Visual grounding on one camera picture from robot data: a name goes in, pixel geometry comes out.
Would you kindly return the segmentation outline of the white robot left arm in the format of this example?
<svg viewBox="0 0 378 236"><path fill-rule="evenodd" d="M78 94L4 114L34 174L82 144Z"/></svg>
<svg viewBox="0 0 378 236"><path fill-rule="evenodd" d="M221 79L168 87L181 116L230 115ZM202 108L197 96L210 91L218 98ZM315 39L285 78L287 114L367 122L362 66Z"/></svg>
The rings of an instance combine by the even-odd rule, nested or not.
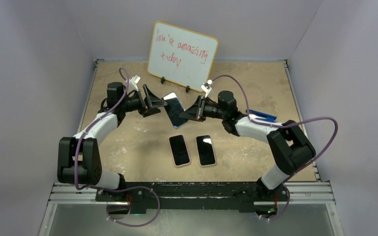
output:
<svg viewBox="0 0 378 236"><path fill-rule="evenodd" d="M95 119L73 137L59 141L57 179L61 183L76 185L78 190L86 187L105 189L114 201L121 201L127 195L126 181L122 174L104 170L99 145L122 123L128 112L138 111L143 117L160 113L167 106L143 85L141 91L134 89L127 93L121 82L107 86L106 106L102 107Z"/></svg>

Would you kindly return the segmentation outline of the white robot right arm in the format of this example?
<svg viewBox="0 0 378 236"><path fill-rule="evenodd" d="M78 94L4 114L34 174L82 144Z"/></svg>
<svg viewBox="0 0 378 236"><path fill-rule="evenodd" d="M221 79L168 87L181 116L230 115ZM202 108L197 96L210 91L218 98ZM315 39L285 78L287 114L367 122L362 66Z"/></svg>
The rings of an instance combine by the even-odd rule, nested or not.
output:
<svg viewBox="0 0 378 236"><path fill-rule="evenodd" d="M199 122L218 118L227 133L268 144L275 164L257 181L256 192L263 200L273 197L277 187L316 156L315 148L293 120L285 123L254 120L239 111L233 93L227 90L218 93L217 102L198 96L179 116Z"/></svg>

